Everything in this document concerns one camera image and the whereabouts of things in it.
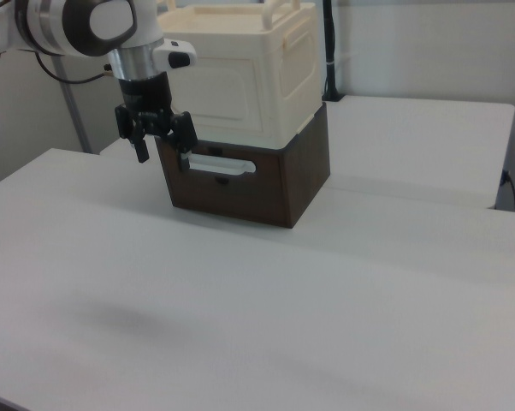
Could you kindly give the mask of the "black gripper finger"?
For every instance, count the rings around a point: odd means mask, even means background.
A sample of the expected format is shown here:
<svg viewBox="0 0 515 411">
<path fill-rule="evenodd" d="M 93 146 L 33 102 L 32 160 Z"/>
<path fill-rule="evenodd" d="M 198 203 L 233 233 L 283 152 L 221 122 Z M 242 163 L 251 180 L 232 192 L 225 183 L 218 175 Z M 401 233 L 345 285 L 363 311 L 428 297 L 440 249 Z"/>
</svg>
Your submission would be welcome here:
<svg viewBox="0 0 515 411">
<path fill-rule="evenodd" d="M 169 146 L 174 150 L 178 169 L 189 171 L 192 149 L 198 144 L 198 137 L 193 125 L 191 114 L 183 111 L 173 114 L 160 110 L 157 118 L 156 143 L 161 159 L 166 158 L 163 151 Z"/>
<path fill-rule="evenodd" d="M 145 143 L 145 129 L 142 121 L 125 105 L 118 105 L 115 108 L 115 119 L 120 138 L 128 140 L 136 152 L 138 161 L 141 164 L 145 163 L 150 156 Z"/>
</svg>

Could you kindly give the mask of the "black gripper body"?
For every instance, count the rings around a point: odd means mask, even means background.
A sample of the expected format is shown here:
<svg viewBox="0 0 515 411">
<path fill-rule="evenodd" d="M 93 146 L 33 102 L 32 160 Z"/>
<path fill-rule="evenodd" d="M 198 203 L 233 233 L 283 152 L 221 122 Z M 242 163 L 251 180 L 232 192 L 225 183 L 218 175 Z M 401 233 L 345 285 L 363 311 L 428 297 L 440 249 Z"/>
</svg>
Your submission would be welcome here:
<svg viewBox="0 0 515 411">
<path fill-rule="evenodd" d="M 171 107 L 172 94 L 166 73 L 143 80 L 118 80 L 123 103 L 118 106 L 118 128 L 172 129 L 178 122 Z"/>
</svg>

